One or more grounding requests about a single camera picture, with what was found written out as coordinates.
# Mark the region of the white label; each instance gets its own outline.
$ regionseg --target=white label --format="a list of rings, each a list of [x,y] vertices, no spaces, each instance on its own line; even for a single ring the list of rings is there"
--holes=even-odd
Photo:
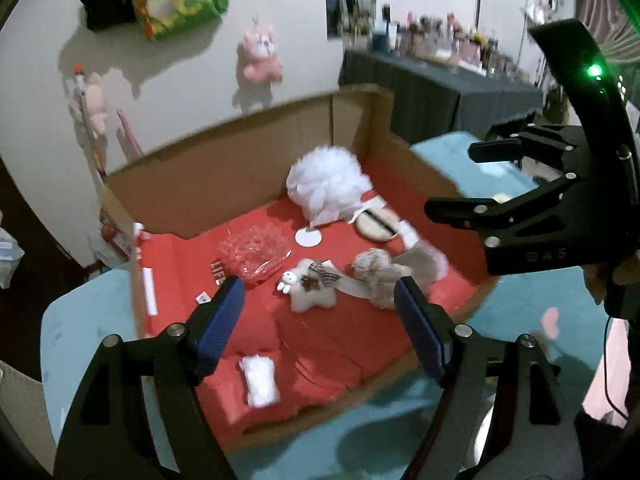
[[[209,301],[211,301],[211,297],[206,292],[203,292],[199,296],[196,296],[196,303],[199,304],[199,305],[201,305],[203,303],[209,303]]]
[[[145,285],[146,312],[150,316],[157,316],[158,304],[156,303],[154,270],[151,267],[142,267],[142,283]]]
[[[225,269],[223,269],[222,262],[217,260],[210,265],[213,279],[216,280],[216,285],[222,285],[226,280]]]

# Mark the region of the blue tablecloth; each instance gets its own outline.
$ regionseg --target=blue tablecloth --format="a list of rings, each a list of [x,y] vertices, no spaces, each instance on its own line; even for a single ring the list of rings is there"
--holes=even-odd
[[[534,184],[508,163],[477,165],[466,150],[477,140],[466,133],[430,139],[412,149],[457,183],[467,196],[517,196]],[[514,339],[540,328],[542,314],[560,310],[560,337],[552,348],[562,366],[561,384],[574,410],[601,356],[606,315],[582,284],[579,269],[506,276],[469,323],[488,336]],[[42,320],[41,366],[47,411],[56,440],[61,418],[95,348],[108,333],[134,337],[129,275],[112,270],[51,304]],[[366,470],[374,480],[397,479],[421,441],[440,390],[414,372],[373,399],[305,433],[260,449],[235,453],[232,466],[241,479],[317,479]],[[147,411],[161,462],[175,466],[153,396]]]

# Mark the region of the white plush toy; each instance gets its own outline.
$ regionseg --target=white plush toy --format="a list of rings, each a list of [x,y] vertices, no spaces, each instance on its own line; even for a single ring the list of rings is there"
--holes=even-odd
[[[312,306],[335,306],[334,284],[339,279],[321,263],[306,258],[294,269],[283,272],[277,289],[291,298],[291,311],[300,313]]]
[[[371,303],[380,308],[394,307],[396,282],[403,276],[412,275],[411,267],[393,263],[384,249],[371,249],[358,254],[351,266],[354,276],[369,285]]]
[[[353,153],[341,146],[320,146],[291,167],[289,198],[298,204],[315,228],[339,219],[351,219],[363,193],[372,189]]]

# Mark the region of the small white toy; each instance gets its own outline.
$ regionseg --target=small white toy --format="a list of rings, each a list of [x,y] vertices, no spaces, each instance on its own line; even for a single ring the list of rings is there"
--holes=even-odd
[[[246,402],[252,408],[264,408],[280,402],[275,381],[275,366],[270,357],[244,357],[239,363],[246,380]]]
[[[334,285],[339,279],[338,274],[325,269],[321,263],[306,258],[294,269],[283,272],[277,289],[291,298],[291,311],[300,313],[312,306],[335,306]]]

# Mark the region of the pink curtain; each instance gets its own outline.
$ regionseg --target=pink curtain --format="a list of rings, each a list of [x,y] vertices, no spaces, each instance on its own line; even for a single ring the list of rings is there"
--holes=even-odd
[[[640,37],[617,0],[584,0],[578,18],[607,61],[617,65],[640,62]]]

